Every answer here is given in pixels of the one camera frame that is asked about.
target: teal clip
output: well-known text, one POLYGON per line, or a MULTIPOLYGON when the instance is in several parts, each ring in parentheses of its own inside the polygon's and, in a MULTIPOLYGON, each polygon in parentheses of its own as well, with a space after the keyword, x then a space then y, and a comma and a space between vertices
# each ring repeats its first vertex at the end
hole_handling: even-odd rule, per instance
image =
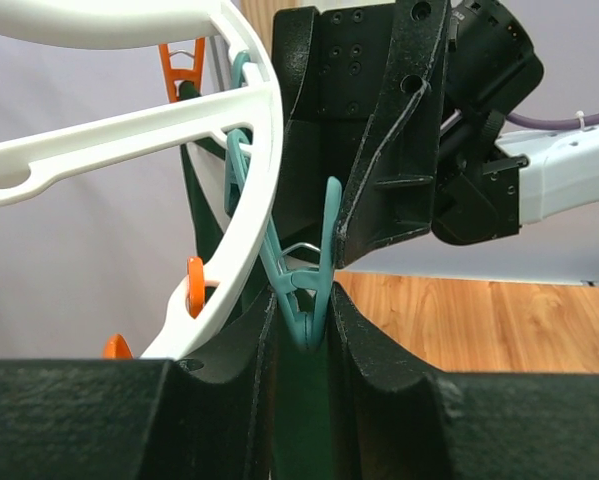
MULTIPOLYGON (((250 141, 241 130, 233 130, 228 134, 227 143, 228 159, 226 163, 231 165, 241 192, 248 174, 248 159, 241 149, 241 144, 249 144, 250 141)), ((290 333, 297 346, 309 351, 319 348, 325 333, 326 311, 334 279, 332 239, 341 206, 341 197, 341 182, 334 177, 330 177, 326 189, 321 248, 317 249, 312 245, 302 243, 282 251, 272 218, 268 222, 261 247, 261 261, 268 275, 268 280, 277 294, 279 309, 288 324, 290 333), (286 256, 291 251, 301 247, 319 251, 318 268, 288 269, 286 256), (299 309, 299 303, 294 294, 299 289, 314 292, 314 309, 312 312, 303 312, 299 309)))
MULTIPOLYGON (((239 52, 232 63, 230 71, 230 89, 241 88, 245 78, 243 75, 243 66, 250 61, 250 54, 248 52, 239 52)), ((225 212, 232 217, 239 203, 239 187, 237 185, 237 179, 235 178, 235 172, 229 161, 226 161, 226 170, 224 175, 224 189, 223 189, 223 209, 225 212)))

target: curved white plastic frame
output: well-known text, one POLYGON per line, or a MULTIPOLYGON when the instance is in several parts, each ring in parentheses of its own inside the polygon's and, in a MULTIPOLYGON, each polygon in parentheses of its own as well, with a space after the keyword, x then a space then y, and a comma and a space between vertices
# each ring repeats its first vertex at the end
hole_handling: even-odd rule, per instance
POLYGON ((254 132, 248 178, 221 244, 204 267, 216 287, 197 318, 187 312, 188 280, 172 294, 166 322, 142 358, 182 358, 224 325, 259 253, 277 188, 283 140, 279 84, 259 37, 228 0, 0 0, 0 35, 81 49, 125 49, 221 34, 234 62, 248 51, 247 86, 84 125, 0 143, 0 205, 33 197, 73 175, 196 138, 226 144, 224 132, 254 132))
POLYGON ((599 202, 599 126, 567 132, 523 130, 504 135, 497 145, 508 155, 530 160, 519 177, 521 225, 599 202))

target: wooden floor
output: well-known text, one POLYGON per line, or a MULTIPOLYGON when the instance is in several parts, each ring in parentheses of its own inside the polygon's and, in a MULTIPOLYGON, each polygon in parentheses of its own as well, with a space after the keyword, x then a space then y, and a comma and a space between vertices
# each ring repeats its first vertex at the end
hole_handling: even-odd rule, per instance
POLYGON ((369 320, 444 370, 599 373, 599 288, 339 273, 369 320))

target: gray wall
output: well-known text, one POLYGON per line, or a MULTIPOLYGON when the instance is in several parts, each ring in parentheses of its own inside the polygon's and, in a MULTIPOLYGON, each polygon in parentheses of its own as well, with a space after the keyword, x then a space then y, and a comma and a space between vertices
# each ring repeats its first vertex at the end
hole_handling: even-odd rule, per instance
MULTIPOLYGON (((556 0, 507 4, 547 65, 544 84, 520 111, 598 111, 599 0, 585 8, 556 0)), ((213 88, 210 81, 205 87, 213 88)), ((165 102, 156 49, 82 52, 0 37, 0 141, 165 102)), ((68 179, 0 208, 0 357, 97 357, 116 332, 140 353, 159 331, 193 242, 176 151, 68 179)), ((528 227, 517 239, 454 249, 425 238, 356 267, 599 278, 599 205, 528 227)))

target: white plastic hanger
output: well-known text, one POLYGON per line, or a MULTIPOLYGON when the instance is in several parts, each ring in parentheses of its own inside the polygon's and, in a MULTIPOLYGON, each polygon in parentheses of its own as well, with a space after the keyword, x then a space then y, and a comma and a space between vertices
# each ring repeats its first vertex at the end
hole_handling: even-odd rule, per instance
POLYGON ((253 131, 239 205, 204 267, 216 287, 201 313, 188 313, 188 277, 173 292, 163 329, 142 358, 182 358, 226 322, 259 254, 281 163, 283 115, 272 64, 260 39, 228 0, 0 0, 0 35, 60 47, 125 49, 222 35, 230 61, 247 51, 246 86, 0 143, 0 205, 26 200, 55 182, 131 158, 212 137, 253 131))

